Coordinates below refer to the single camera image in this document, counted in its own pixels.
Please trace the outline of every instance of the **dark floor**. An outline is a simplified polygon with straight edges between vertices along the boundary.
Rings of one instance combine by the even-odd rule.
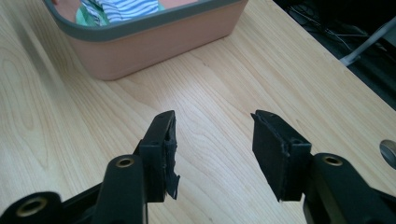
[[[363,43],[368,35],[359,27],[335,21],[326,28],[320,24],[319,14],[309,0],[285,7],[297,22],[337,59],[348,55]],[[379,97],[396,110],[395,48],[383,40],[372,45],[348,68]]]

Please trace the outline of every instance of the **wood grain surface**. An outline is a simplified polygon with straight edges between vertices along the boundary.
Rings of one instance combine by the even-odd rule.
[[[250,0],[231,35],[108,82],[84,71],[41,1],[0,1],[0,23],[1,213],[36,191],[66,200],[101,182],[167,110],[179,194],[150,204],[150,223],[305,223],[302,203],[278,203],[254,158],[256,109],[396,195],[379,153],[396,140],[396,112],[270,0]]]

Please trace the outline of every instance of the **pink container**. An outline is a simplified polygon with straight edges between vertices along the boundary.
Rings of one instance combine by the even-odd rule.
[[[164,0],[163,4],[186,0]],[[75,23],[79,0],[44,0],[89,74],[114,80],[229,35],[248,0],[187,0],[164,11],[88,27]]]

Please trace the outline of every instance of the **blue and white striped fabric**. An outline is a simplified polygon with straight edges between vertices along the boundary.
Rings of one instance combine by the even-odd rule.
[[[127,21],[158,11],[158,0],[89,0],[101,7],[110,23]]]

